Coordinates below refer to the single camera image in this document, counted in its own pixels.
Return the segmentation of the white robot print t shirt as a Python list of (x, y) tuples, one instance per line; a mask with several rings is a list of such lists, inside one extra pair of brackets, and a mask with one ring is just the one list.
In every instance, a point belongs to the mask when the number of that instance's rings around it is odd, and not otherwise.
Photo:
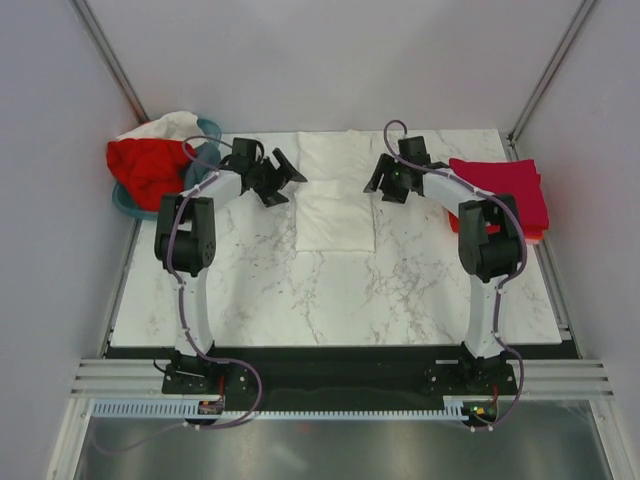
[(299, 132), (299, 170), (307, 181), (295, 192), (298, 252), (375, 251), (371, 197), (363, 192), (374, 167), (369, 135)]

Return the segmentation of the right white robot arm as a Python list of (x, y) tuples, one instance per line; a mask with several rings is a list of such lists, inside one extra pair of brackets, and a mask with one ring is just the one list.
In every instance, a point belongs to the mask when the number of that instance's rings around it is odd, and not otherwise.
[(471, 284), (463, 345), (476, 358), (463, 363), (457, 377), (465, 391), (481, 393), (494, 381), (491, 365), (482, 359), (505, 350), (500, 334), (505, 284), (527, 263), (516, 198), (474, 186), (444, 163), (433, 162), (421, 136), (400, 139), (397, 149), (386, 146), (388, 151), (380, 155), (364, 187), (366, 193), (381, 191), (384, 201), (403, 204), (415, 192), (457, 212), (458, 256)]

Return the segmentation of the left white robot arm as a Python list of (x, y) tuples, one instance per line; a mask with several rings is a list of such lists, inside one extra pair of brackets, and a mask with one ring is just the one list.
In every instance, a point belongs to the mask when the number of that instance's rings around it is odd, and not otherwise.
[(210, 165), (193, 160), (207, 172), (180, 193), (162, 197), (157, 215), (154, 254), (173, 277), (179, 321), (175, 350), (200, 357), (186, 370), (185, 382), (198, 393), (208, 393), (219, 382), (219, 369), (209, 363), (214, 346), (207, 307), (207, 277), (216, 254), (216, 213), (247, 192), (272, 208), (289, 199), (282, 190), (306, 177), (275, 148), (266, 153), (262, 142), (236, 137), (228, 143), (230, 153)]

